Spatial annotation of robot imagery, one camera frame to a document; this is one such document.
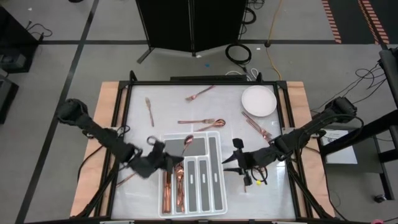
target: spoon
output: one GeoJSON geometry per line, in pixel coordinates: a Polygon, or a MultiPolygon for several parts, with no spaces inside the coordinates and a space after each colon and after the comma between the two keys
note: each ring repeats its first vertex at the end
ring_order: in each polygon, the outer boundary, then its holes
{"type": "Polygon", "coordinates": [[[185,150],[187,149],[187,147],[189,146],[189,145],[191,145],[192,144],[192,142],[193,142],[193,135],[188,135],[186,138],[185,138],[185,140],[184,140],[184,150],[182,151],[182,155],[184,155],[184,152],[185,152],[185,150]]]}
{"type": "Polygon", "coordinates": [[[197,131],[204,131],[204,130],[207,130],[207,129],[212,128],[212,127],[214,127],[214,128],[222,128],[223,126],[225,126],[225,124],[226,124],[225,120],[223,120],[223,119],[218,119],[218,120],[216,120],[216,122],[214,122],[212,125],[207,126],[207,127],[205,127],[205,128],[201,128],[201,129],[199,129],[199,130],[197,130],[197,131]]]}

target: black cabinet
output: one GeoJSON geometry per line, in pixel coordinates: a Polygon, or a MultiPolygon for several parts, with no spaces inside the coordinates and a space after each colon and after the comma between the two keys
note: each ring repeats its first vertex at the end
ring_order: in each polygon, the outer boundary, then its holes
{"type": "Polygon", "coordinates": [[[0,67],[8,73],[28,72],[38,45],[39,41],[0,7],[0,67]]]}

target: black equipment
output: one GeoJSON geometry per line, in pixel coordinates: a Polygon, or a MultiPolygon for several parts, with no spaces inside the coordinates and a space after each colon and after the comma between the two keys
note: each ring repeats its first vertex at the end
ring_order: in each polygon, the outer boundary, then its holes
{"type": "Polygon", "coordinates": [[[238,41],[248,0],[136,0],[136,3],[150,51],[162,48],[191,52],[195,56],[196,52],[238,41]]]}
{"type": "Polygon", "coordinates": [[[5,8],[0,7],[0,67],[7,73],[28,72],[37,46],[36,40],[5,8]]]}

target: floor line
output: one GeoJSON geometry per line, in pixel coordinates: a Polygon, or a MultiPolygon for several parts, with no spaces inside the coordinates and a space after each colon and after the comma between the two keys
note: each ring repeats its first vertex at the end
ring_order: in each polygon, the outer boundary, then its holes
{"type": "MultiPolygon", "coordinates": [[[[63,102],[65,102],[65,100],[66,100],[66,98],[68,96],[70,85],[72,83],[73,76],[75,75],[76,68],[77,68],[81,53],[83,51],[83,47],[84,47],[84,43],[83,42],[84,42],[84,40],[87,39],[88,32],[90,31],[91,23],[93,22],[95,11],[96,11],[97,6],[98,6],[98,2],[99,2],[99,0],[94,0],[93,1],[93,5],[91,7],[90,14],[89,14],[89,16],[87,18],[85,28],[84,28],[83,33],[81,35],[81,39],[80,40],[82,40],[82,41],[78,44],[75,56],[74,56],[74,58],[72,60],[72,64],[71,64],[70,69],[69,69],[69,73],[68,73],[67,79],[65,80],[65,84],[64,84],[64,86],[62,88],[62,92],[61,92],[59,101],[57,103],[57,107],[55,109],[55,112],[57,111],[59,106],[63,102]]],[[[58,120],[56,119],[55,112],[54,112],[54,116],[53,116],[53,118],[51,120],[51,124],[50,124],[49,130],[47,131],[47,135],[45,137],[45,140],[44,140],[44,143],[43,143],[43,147],[42,147],[42,150],[40,152],[39,159],[37,160],[35,169],[33,171],[32,178],[30,179],[28,188],[26,190],[25,197],[24,197],[24,199],[22,201],[21,208],[19,209],[18,216],[17,216],[17,219],[16,219],[16,224],[24,223],[26,215],[27,215],[27,213],[29,211],[30,203],[32,202],[33,196],[35,194],[35,190],[36,190],[37,184],[39,183],[40,175],[42,173],[43,166],[44,166],[45,160],[47,158],[47,155],[49,153],[51,142],[52,142],[52,139],[53,139],[54,134],[55,134],[55,130],[56,130],[57,125],[58,125],[58,120]]]]}

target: orange striped tape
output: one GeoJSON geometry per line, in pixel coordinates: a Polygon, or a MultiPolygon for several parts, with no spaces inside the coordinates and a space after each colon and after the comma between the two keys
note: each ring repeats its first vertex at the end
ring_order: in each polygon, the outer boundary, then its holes
{"type": "Polygon", "coordinates": [[[377,17],[376,13],[374,12],[373,7],[372,7],[371,3],[369,2],[369,0],[358,0],[358,3],[359,3],[360,6],[362,6],[361,5],[361,1],[362,1],[363,5],[365,6],[365,10],[368,12],[369,17],[371,18],[372,23],[374,24],[377,32],[379,33],[383,43],[390,44],[390,40],[388,38],[388,35],[384,31],[383,26],[381,25],[381,23],[379,21],[379,18],[377,17]]]}
{"type": "Polygon", "coordinates": [[[335,42],[341,44],[341,37],[340,33],[338,32],[336,23],[335,23],[335,18],[333,17],[333,14],[331,13],[329,2],[326,0],[322,0],[323,8],[325,10],[326,16],[329,21],[331,33],[333,34],[333,37],[335,38],[335,42]]]}

